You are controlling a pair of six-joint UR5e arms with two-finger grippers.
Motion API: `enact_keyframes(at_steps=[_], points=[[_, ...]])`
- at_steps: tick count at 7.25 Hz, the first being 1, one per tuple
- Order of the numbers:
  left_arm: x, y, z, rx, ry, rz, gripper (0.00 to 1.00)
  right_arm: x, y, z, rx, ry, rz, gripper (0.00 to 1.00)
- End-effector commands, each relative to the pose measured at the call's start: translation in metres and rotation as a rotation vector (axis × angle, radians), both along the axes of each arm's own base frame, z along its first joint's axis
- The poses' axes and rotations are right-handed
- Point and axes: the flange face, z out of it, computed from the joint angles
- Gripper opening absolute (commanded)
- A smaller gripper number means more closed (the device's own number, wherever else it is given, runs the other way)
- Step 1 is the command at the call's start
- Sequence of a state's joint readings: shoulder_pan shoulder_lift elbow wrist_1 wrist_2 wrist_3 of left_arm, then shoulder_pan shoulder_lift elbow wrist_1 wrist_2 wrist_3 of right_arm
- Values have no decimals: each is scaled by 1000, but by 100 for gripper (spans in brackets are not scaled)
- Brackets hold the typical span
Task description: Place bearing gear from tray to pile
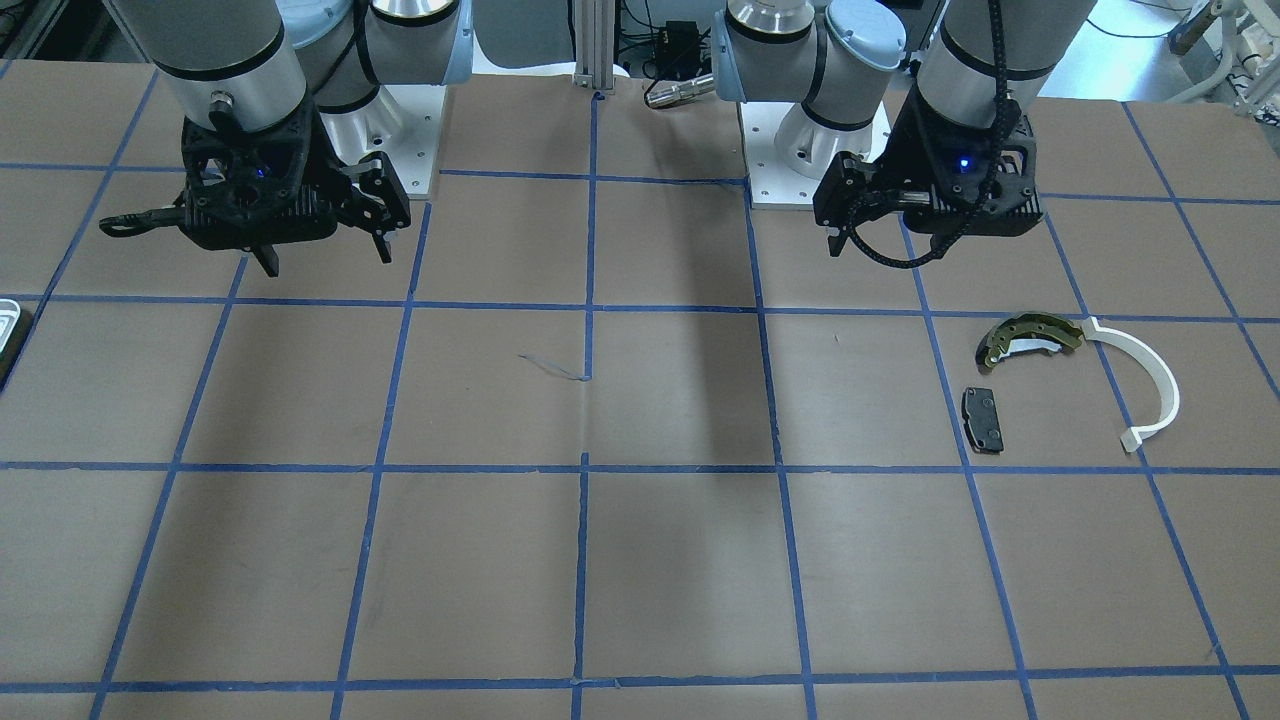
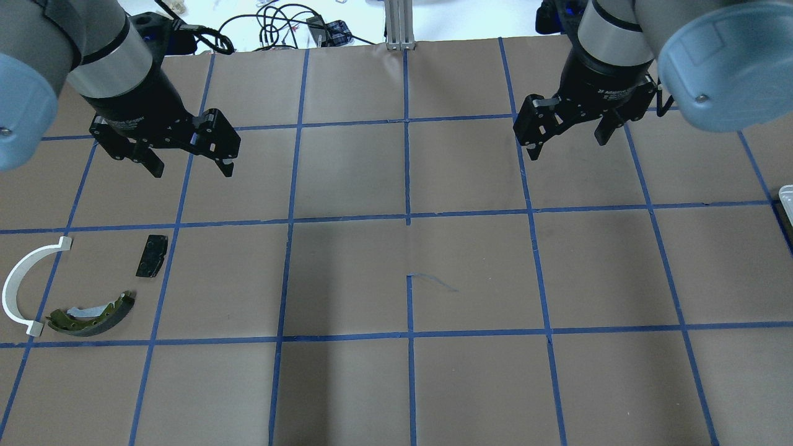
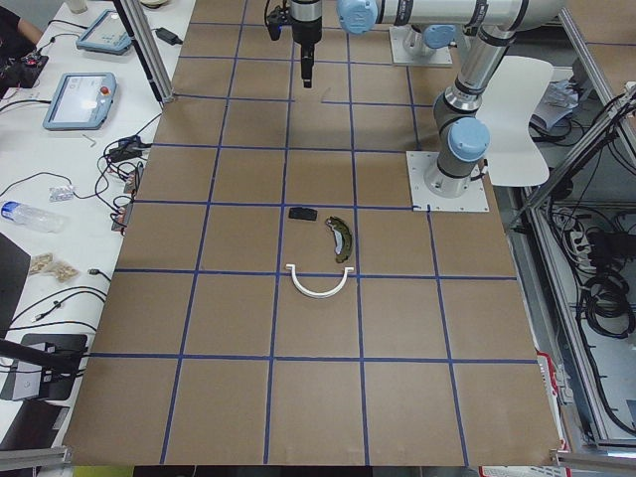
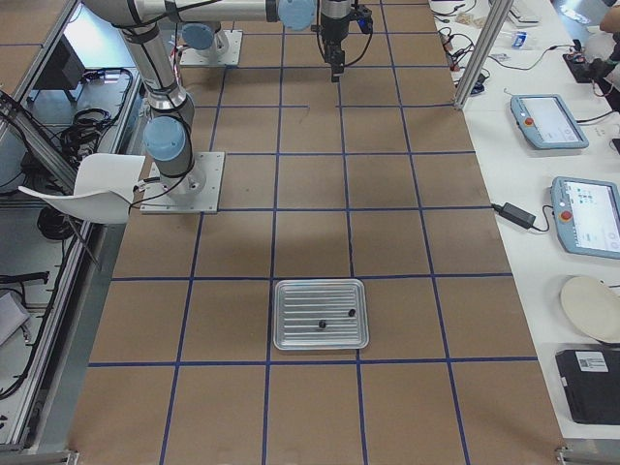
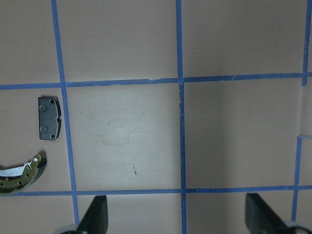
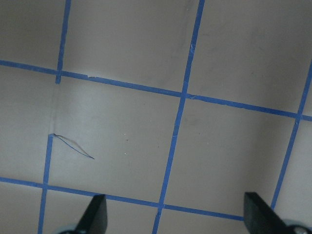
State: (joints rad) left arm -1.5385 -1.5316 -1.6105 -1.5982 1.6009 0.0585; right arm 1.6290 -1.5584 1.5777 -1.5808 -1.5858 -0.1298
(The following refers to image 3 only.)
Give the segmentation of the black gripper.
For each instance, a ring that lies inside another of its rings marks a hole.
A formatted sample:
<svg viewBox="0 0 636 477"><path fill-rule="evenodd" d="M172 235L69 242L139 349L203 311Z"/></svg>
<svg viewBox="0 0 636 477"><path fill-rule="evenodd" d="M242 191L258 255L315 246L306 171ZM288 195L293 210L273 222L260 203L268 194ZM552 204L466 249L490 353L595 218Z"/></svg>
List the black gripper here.
<svg viewBox="0 0 636 477"><path fill-rule="evenodd" d="M305 88L313 84L314 45L322 39L322 1L292 0L289 16L293 40L301 45L301 78Z"/></svg>

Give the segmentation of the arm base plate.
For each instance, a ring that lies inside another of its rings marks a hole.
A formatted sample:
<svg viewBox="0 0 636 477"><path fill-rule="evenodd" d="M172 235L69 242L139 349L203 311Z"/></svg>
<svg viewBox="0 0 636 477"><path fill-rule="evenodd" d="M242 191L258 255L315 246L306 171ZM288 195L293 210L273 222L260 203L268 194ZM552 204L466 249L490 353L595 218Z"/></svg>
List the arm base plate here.
<svg viewBox="0 0 636 477"><path fill-rule="evenodd" d="M390 27L393 63L401 66L450 68L450 44L456 27L450 24Z"/></svg>
<svg viewBox="0 0 636 477"><path fill-rule="evenodd" d="M431 151L406 153L411 208L416 212L488 213L479 168L475 166L465 178L450 178L438 169L437 156Z"/></svg>

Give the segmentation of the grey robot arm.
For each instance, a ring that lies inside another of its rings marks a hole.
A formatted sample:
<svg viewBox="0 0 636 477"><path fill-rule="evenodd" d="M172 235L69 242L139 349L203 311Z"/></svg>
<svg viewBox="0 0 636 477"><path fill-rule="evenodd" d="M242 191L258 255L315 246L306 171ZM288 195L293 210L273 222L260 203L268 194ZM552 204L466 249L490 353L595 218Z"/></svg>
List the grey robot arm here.
<svg viewBox="0 0 636 477"><path fill-rule="evenodd" d="M540 27L564 7L563 1L338 1L341 28L362 35L377 24L450 24L475 27L473 40L454 84L440 94L433 114L440 151L424 174L427 188L457 198L489 147L487 126L476 118L482 94L516 33Z"/></svg>

